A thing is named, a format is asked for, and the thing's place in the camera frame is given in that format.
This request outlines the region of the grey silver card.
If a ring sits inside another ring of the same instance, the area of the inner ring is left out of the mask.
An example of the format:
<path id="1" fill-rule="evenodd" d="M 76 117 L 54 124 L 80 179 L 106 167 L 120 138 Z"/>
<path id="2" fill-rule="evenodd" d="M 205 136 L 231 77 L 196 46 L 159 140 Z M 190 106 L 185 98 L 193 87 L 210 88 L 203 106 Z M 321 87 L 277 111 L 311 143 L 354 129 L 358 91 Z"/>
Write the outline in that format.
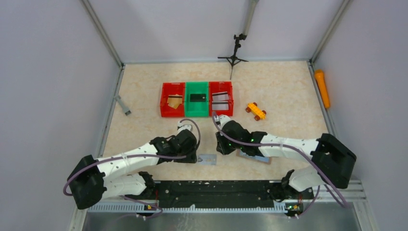
<path id="1" fill-rule="evenodd" d="M 199 154 L 197 155 L 197 163 L 200 165 L 215 166 L 217 164 L 216 154 Z"/>

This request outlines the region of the gold card with stripe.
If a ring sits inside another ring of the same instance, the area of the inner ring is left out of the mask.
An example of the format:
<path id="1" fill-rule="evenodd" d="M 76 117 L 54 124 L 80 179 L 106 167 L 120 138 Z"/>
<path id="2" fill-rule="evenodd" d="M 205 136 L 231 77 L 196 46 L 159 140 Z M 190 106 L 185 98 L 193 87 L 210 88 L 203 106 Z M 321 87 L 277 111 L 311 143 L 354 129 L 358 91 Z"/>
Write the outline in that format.
<path id="1" fill-rule="evenodd" d="M 167 98 L 167 101 L 168 101 L 169 98 L 181 98 L 181 99 L 183 100 L 183 96 L 182 96 L 182 95 L 178 95 L 178 94 L 176 94 L 176 95 L 169 95 L 168 98 Z"/>

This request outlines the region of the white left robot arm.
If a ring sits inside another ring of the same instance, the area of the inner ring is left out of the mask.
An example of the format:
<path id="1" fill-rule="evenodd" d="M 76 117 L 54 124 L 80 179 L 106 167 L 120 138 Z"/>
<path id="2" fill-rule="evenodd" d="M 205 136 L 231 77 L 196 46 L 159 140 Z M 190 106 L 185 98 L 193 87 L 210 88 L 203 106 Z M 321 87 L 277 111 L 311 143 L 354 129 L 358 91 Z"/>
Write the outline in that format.
<path id="1" fill-rule="evenodd" d="M 87 209 L 103 199 L 124 195 L 152 197 L 154 181 L 141 168 L 164 162 L 196 162 L 199 141 L 188 129 L 168 138 L 155 137 L 133 150 L 110 157 L 83 157 L 67 178 L 63 192 L 72 196 L 77 209 Z"/>

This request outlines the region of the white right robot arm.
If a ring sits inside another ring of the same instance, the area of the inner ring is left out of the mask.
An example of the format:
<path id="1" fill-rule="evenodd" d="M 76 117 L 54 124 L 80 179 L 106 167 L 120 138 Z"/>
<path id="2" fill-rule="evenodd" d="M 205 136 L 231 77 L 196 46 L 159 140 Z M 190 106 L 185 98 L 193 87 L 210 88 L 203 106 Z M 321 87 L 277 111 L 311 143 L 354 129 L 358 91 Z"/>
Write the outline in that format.
<path id="1" fill-rule="evenodd" d="M 263 131 L 249 132 L 224 115 L 214 124 L 218 129 L 217 151 L 221 154 L 239 150 L 248 156 L 308 163 L 305 168 L 288 171 L 282 178 L 282 192 L 288 198 L 324 184 L 334 189 L 346 189 L 349 185 L 357 157 L 331 134 L 323 133 L 317 139 L 291 139 Z"/>

